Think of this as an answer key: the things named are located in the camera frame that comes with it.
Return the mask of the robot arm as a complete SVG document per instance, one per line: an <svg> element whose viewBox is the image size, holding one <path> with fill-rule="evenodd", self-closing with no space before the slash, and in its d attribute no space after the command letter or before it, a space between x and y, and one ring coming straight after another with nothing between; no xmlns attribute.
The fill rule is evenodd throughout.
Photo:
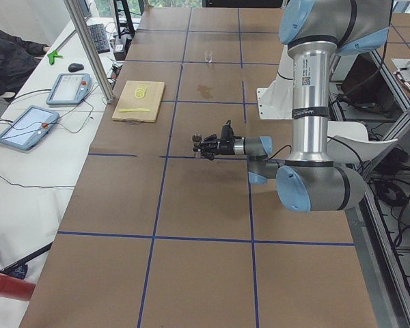
<svg viewBox="0 0 410 328"><path fill-rule="evenodd" d="M249 180L275 179L281 203L296 212L346 210L364 196L360 174L327 152L332 55L354 55L386 43L391 1L291 1L279 39L293 61L292 148L283 165L270 162L270 137L239 137L230 124L220 135L194 135L193 150L248 157Z"/></svg>

